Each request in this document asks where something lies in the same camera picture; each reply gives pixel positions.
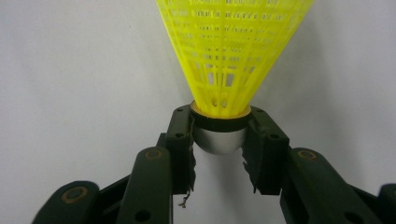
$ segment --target white backdrop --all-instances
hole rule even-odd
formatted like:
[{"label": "white backdrop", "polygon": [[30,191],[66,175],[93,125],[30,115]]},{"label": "white backdrop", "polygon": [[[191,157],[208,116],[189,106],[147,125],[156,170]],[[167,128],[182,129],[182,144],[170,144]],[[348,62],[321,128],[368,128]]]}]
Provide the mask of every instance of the white backdrop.
[{"label": "white backdrop", "polygon": [[[252,100],[374,194],[396,182],[395,21],[394,0],[317,0]],[[1,1],[0,223],[31,222],[71,181],[128,175],[191,100],[154,0]],[[175,223],[285,223],[241,151],[195,157]]]}]

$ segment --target black band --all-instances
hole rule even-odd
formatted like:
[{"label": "black band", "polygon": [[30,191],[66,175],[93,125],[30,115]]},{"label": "black band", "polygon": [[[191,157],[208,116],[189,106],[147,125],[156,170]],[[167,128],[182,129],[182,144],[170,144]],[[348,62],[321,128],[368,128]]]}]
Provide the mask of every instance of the black band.
[{"label": "black band", "polygon": [[237,119],[212,119],[195,112],[193,109],[191,115],[196,127],[217,133],[231,133],[242,130],[248,126],[250,117],[250,114],[248,114]]}]

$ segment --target shuttlecock cork base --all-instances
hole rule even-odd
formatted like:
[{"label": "shuttlecock cork base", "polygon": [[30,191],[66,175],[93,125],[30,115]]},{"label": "shuttlecock cork base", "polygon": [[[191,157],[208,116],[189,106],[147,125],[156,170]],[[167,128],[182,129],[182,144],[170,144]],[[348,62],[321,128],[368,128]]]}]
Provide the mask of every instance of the shuttlecock cork base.
[{"label": "shuttlecock cork base", "polygon": [[202,150],[215,155],[225,155],[236,151],[245,142],[250,106],[239,116],[217,119],[205,115],[196,103],[192,102],[191,114],[194,117],[194,141]]}]

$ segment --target screw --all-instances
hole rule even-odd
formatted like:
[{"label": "screw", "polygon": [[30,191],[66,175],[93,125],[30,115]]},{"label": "screw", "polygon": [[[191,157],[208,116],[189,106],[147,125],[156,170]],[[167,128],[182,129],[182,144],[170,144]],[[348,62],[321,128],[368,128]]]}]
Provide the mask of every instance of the screw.
[{"label": "screw", "polygon": [[88,189],[83,186],[73,187],[62,194],[64,203],[77,203],[88,194]]},{"label": "screw", "polygon": [[306,160],[315,160],[318,158],[317,155],[315,155],[315,153],[308,151],[308,150],[301,150],[297,153],[301,158],[306,159]]},{"label": "screw", "polygon": [[161,153],[160,150],[157,149],[152,149],[148,152],[146,152],[146,158],[152,160],[152,159],[157,159],[160,158],[163,154]]}]

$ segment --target yellow plastic mesh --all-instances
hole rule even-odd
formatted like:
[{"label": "yellow plastic mesh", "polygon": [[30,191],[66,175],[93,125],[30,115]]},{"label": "yellow plastic mesh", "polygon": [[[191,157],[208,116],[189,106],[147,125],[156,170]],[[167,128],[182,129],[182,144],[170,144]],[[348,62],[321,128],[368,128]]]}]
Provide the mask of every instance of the yellow plastic mesh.
[{"label": "yellow plastic mesh", "polygon": [[156,0],[202,113],[242,113],[314,0]]}]

